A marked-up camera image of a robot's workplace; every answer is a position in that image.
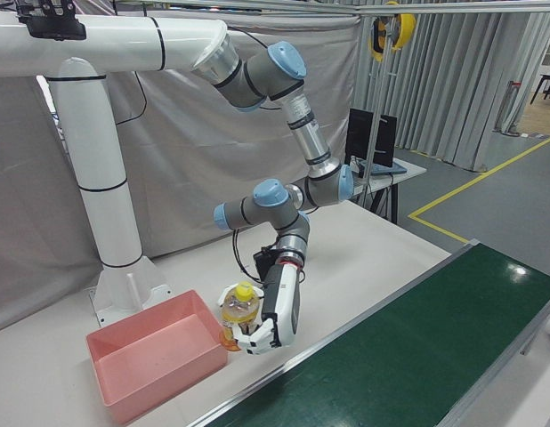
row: yellow cable reel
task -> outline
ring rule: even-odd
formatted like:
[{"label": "yellow cable reel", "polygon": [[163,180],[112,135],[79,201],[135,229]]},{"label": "yellow cable reel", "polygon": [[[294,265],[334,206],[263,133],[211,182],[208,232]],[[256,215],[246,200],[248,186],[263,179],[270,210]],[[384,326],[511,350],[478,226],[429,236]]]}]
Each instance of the yellow cable reel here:
[{"label": "yellow cable reel", "polygon": [[[386,4],[398,4],[391,1]],[[372,36],[368,39],[368,48],[372,56],[378,62],[382,62],[382,54],[385,46],[385,26],[389,17],[377,17],[374,20]],[[416,18],[411,13],[400,13],[393,17],[392,21],[392,50],[398,51],[411,38],[416,29]]]}]

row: black band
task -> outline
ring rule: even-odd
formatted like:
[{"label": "black band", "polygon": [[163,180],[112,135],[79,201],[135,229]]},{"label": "black band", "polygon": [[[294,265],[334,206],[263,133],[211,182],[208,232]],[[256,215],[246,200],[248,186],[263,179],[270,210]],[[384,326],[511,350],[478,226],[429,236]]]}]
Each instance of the black band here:
[{"label": "black band", "polygon": [[294,218],[294,220],[292,220],[285,227],[279,227],[278,229],[275,229],[275,227],[273,227],[273,228],[275,229],[275,231],[281,231],[281,230],[284,230],[284,229],[288,229],[290,226],[292,226],[296,222],[296,220],[299,219],[299,216],[301,216],[301,215],[297,212],[296,217]]},{"label": "black band", "polygon": [[318,156],[318,157],[316,157],[316,158],[314,158],[314,159],[311,159],[311,160],[307,158],[307,159],[305,159],[305,160],[306,160],[306,162],[307,162],[307,165],[313,166],[313,165],[318,165],[319,163],[322,163],[322,162],[324,162],[325,160],[329,160],[329,159],[330,159],[330,150],[327,151],[327,152],[326,152],[325,154],[323,154],[322,156]]},{"label": "black band", "polygon": [[241,216],[243,217],[243,219],[244,219],[245,222],[247,222],[249,225],[254,225],[254,224],[252,224],[251,222],[249,222],[249,220],[248,220],[247,217],[246,217],[246,213],[243,212],[243,203],[246,201],[246,198],[247,198],[247,197],[243,197],[243,198],[241,199],[241,203],[239,204],[239,211],[241,212]]},{"label": "black band", "polygon": [[279,98],[283,98],[284,96],[289,95],[291,92],[295,91],[296,89],[298,89],[298,88],[301,87],[302,85],[304,85],[304,80],[299,81],[299,83],[297,83],[296,85],[292,85],[291,87],[289,87],[289,88],[286,89],[285,91],[279,92],[279,93],[277,93],[276,95],[270,96],[269,98],[270,98],[272,101],[276,101],[276,100],[278,100]]},{"label": "black band", "polygon": [[154,26],[157,28],[158,38],[160,39],[160,51],[162,52],[162,63],[160,64],[160,68],[158,69],[158,71],[162,71],[163,69],[165,69],[165,65],[166,65],[165,40],[164,38],[162,38],[162,32],[160,31],[160,27],[158,26],[157,20],[155,20],[151,16],[149,16],[149,18],[152,20],[152,22],[154,22]]},{"label": "black band", "polygon": [[112,269],[123,269],[124,267],[130,267],[131,265],[133,265],[136,262],[140,261],[143,256],[144,256],[144,254],[141,253],[141,256],[139,256],[136,260],[134,260],[133,262],[129,262],[128,264],[124,264],[124,265],[111,265],[111,264],[107,264],[103,260],[101,260],[101,264],[103,264],[105,267],[111,267]]},{"label": "black band", "polygon": [[122,187],[125,184],[126,184],[126,178],[120,184],[114,185],[113,187],[107,187],[105,189],[86,189],[85,187],[81,187],[80,185],[78,185],[78,187],[79,189],[82,189],[83,191],[89,191],[90,193],[102,193],[105,191],[111,191],[112,189],[118,189],[119,187]]},{"label": "black band", "polygon": [[249,86],[249,89],[251,89],[251,91],[261,99],[265,98],[265,95],[259,92],[257,88],[254,86],[254,82],[251,81],[251,77],[249,76],[249,72],[247,71],[247,62],[243,66],[243,75],[246,78],[246,82],[247,82],[247,85]]},{"label": "black band", "polygon": [[322,175],[318,178],[312,178],[310,176],[307,176],[307,178],[309,180],[312,180],[312,181],[323,181],[323,180],[326,180],[326,178],[330,178],[332,175],[334,175],[335,173],[337,173],[338,171],[340,171],[342,169],[342,165],[338,165],[332,172],[329,172],[327,173],[326,175]]},{"label": "black band", "polygon": [[88,76],[88,77],[46,77],[48,82],[84,82],[87,80],[103,80],[107,78],[106,75],[102,76]]},{"label": "black band", "polygon": [[309,200],[309,203],[312,206],[319,207],[319,205],[314,203],[314,200],[312,200],[311,191],[309,190],[309,180],[310,178],[308,176],[304,179],[304,195],[307,197],[307,200]]},{"label": "black band", "polygon": [[243,62],[241,60],[238,61],[238,65],[236,66],[236,69],[233,70],[233,72],[228,76],[228,78],[226,78],[224,81],[222,81],[221,83],[218,83],[217,85],[213,85],[216,89],[220,89],[221,87],[224,87],[225,85],[228,85],[229,83],[231,83],[231,81],[236,78],[236,75],[239,73],[239,71],[241,70],[241,64],[243,64]]},{"label": "black band", "polygon": [[305,125],[308,125],[312,120],[314,120],[314,113],[312,111],[309,111],[309,114],[307,114],[305,117],[298,119],[296,122],[287,123],[287,124],[289,126],[289,129],[294,131],[295,129],[298,129],[299,127],[303,127]]}]

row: gray curtain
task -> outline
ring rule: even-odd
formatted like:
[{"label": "gray curtain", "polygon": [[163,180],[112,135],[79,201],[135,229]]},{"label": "gray curtain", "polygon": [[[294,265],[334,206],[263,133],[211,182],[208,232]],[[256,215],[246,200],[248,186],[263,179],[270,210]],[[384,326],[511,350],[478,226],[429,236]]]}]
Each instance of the gray curtain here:
[{"label": "gray curtain", "polygon": [[[88,12],[111,12],[104,3],[78,4]],[[357,18],[151,15],[226,19],[267,44],[295,44],[307,63],[305,92],[313,111],[331,149],[341,153],[357,63]],[[244,58],[263,49],[242,33],[231,37]],[[240,113],[190,73],[139,78],[148,107],[118,132],[148,256],[220,237],[212,220],[217,204],[249,194],[267,177],[293,181],[306,173],[280,111]],[[116,121],[140,113],[143,98],[133,74],[108,80]],[[100,270],[75,178],[36,80],[1,79],[0,328],[94,285]]]},{"label": "gray curtain", "polygon": [[0,78],[0,328],[87,286],[100,268],[35,78]]},{"label": "gray curtain", "polygon": [[[365,19],[363,41],[372,20]],[[548,21],[550,14],[543,13],[418,15],[416,32],[395,53],[394,76],[387,77],[385,114],[399,118],[397,145],[464,169],[486,170],[484,155],[507,83],[533,78],[529,64],[537,60],[532,55],[522,63],[519,59],[526,52],[539,55],[546,40],[529,34]],[[355,108],[372,109],[380,72],[361,43]],[[519,97],[514,117],[522,113],[525,99]]]}]

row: metal frame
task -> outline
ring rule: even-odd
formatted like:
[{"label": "metal frame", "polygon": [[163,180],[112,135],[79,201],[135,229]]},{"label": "metal frame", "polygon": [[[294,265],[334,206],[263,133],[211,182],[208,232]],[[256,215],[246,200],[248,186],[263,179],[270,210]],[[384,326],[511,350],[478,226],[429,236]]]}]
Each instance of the metal frame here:
[{"label": "metal frame", "polygon": [[202,7],[226,7],[230,9],[264,9],[276,12],[338,13],[350,15],[387,16],[397,13],[443,14],[443,13],[515,13],[550,12],[550,0],[519,0],[503,2],[463,2],[441,4],[393,4],[393,5],[346,5],[296,2],[292,0],[116,0],[127,4],[178,4]]}]

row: pink plastic bin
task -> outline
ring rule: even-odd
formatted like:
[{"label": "pink plastic bin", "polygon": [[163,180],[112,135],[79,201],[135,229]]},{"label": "pink plastic bin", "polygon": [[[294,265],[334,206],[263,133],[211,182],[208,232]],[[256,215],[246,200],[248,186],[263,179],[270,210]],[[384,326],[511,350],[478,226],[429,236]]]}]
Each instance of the pink plastic bin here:
[{"label": "pink plastic bin", "polygon": [[188,291],[87,336],[103,403],[127,423],[225,366],[222,327]]}]

